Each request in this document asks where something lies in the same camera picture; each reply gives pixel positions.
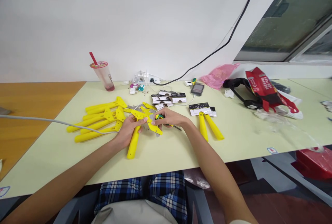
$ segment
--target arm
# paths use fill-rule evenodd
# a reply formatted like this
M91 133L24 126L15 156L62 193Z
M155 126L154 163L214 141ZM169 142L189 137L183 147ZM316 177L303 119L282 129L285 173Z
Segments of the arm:
M226 164L204 139L189 118L168 108L164 108L156 114L162 114L165 118L155 120L154 124L178 125L186 132L201 170L224 209L226 222L230 223L233 220L239 219L248 221L251 224L258 223L247 207L242 193Z
M134 116L128 117L114 139L47 183L1 223L47 222L83 188L105 163L129 145L134 128L145 122L146 119L136 122Z

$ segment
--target window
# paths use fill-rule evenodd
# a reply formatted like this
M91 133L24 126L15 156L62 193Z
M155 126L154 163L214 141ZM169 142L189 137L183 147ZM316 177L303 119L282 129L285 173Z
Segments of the window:
M332 0L274 0L235 60L332 63Z

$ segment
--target hand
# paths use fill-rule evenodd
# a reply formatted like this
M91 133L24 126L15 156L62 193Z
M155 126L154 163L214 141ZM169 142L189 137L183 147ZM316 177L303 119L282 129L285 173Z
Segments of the hand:
M184 123L190 121L189 118L187 118L187 117L185 117L185 116L183 116L179 113L176 113L175 111L172 111L172 110L168 109L167 107L164 107L160 111L157 111L154 114L154 117L156 117L157 114L161 114L165 118L157 119L157 120L152 121L153 125L159 125L160 126L161 124L164 124L164 126L166 126L168 128L172 128L172 126L166 125L166 124L181 126Z
M132 137L132 134L134 132L135 127L142 125L146 123L148 118L141 119L139 121L136 121L136 118L134 115L130 115L127 117L116 135L115 139L120 143L121 149L124 149L130 144L130 140ZM138 131L138 133L141 133L143 131L143 128L141 127Z

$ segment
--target pink plastic bag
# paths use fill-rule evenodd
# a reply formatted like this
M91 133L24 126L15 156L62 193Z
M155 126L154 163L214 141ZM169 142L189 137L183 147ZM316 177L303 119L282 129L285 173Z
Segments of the pink plastic bag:
M229 78L232 72L240 65L236 64L224 64L212 70L208 75L201 77L201 80L214 89L220 89L225 80Z

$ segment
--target plastic cup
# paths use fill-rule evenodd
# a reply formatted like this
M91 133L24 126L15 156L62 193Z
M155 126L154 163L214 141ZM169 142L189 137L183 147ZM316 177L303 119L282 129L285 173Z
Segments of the plastic cup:
M106 91L113 91L115 89L110 70L108 69L108 63L106 61L97 61L97 65L92 63L90 64L90 67L93 68L99 80L103 83Z

